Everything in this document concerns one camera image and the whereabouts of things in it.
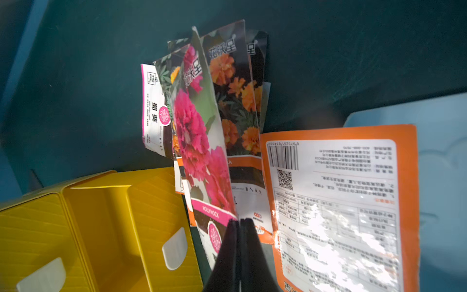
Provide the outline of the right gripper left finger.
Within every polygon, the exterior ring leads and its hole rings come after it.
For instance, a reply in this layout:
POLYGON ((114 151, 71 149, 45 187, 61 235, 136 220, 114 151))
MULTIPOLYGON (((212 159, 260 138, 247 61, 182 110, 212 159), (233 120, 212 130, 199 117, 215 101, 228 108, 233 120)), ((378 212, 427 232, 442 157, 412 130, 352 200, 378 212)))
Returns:
POLYGON ((230 220, 224 241, 221 245, 218 259, 204 286, 204 292, 239 292, 240 291, 240 265, 237 251, 239 238, 239 222, 230 220))

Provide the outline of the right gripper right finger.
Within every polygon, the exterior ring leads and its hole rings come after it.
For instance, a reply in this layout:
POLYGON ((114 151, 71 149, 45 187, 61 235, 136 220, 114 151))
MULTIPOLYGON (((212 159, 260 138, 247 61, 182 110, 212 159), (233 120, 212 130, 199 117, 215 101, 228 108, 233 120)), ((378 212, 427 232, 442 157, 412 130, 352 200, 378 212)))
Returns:
POLYGON ((279 292, 252 219, 240 220, 240 291, 279 292))

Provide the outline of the yellow top drawer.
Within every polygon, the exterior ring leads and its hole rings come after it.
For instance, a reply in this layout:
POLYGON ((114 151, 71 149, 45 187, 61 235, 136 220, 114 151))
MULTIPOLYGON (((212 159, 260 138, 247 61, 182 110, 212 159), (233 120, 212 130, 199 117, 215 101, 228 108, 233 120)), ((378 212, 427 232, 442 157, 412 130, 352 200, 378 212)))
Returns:
POLYGON ((65 187, 62 196, 95 292, 203 289, 173 168, 103 173, 65 187), (170 270, 162 248, 178 231, 187 253, 170 270))

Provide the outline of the orange white-label seed bag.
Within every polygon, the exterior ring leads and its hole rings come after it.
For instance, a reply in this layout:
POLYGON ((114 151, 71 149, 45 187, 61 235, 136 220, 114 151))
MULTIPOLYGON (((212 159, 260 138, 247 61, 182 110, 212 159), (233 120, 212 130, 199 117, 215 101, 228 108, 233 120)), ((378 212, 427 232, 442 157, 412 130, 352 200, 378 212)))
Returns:
POLYGON ((417 292, 414 125, 260 136, 273 253, 285 292, 417 292))

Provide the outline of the pink flower seed bag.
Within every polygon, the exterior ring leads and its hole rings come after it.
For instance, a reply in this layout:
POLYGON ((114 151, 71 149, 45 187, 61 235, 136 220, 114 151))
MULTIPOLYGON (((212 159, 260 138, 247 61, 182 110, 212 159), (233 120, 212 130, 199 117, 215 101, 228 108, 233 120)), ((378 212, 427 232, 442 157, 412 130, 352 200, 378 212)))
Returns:
POLYGON ((186 88, 181 81, 185 52, 182 48, 141 65, 142 140, 145 148, 169 159, 176 156, 173 108, 177 93, 186 88))
POLYGON ((202 41, 196 27, 176 51, 181 71, 174 81, 173 121, 190 204, 210 268, 214 268, 228 222, 237 220, 225 137, 202 41))

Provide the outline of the yellow drawer cabinet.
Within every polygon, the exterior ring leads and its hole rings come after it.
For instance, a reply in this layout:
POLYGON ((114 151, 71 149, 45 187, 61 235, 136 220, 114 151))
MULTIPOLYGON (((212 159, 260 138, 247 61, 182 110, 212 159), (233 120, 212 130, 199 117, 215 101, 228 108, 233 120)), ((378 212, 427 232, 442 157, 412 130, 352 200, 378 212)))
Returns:
POLYGON ((65 272, 62 291, 96 292, 96 278, 64 193, 72 186, 108 175, 101 172, 65 181, 1 203, 1 291, 55 259, 65 272))

